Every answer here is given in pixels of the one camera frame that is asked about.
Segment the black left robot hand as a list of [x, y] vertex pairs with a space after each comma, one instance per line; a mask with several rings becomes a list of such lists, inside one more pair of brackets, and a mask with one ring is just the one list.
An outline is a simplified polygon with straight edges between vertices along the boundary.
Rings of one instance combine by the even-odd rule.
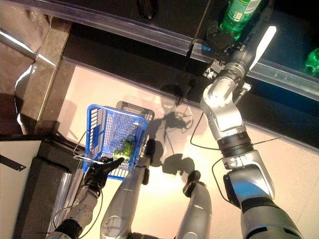
[[101, 157], [99, 161], [88, 168], [84, 177], [84, 184], [100, 195], [106, 184], [108, 174], [118, 168], [124, 161], [123, 157], [118, 159]]

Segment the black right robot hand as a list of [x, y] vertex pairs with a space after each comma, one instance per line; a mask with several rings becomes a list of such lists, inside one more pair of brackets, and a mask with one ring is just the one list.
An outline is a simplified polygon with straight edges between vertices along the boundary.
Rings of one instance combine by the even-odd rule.
[[203, 75], [215, 78], [221, 70], [233, 63], [245, 76], [259, 61], [276, 32], [275, 26], [261, 21], [250, 30], [242, 43], [235, 43], [234, 39], [224, 32], [208, 35], [207, 43], [211, 50], [219, 56], [227, 56], [228, 59], [212, 60]]

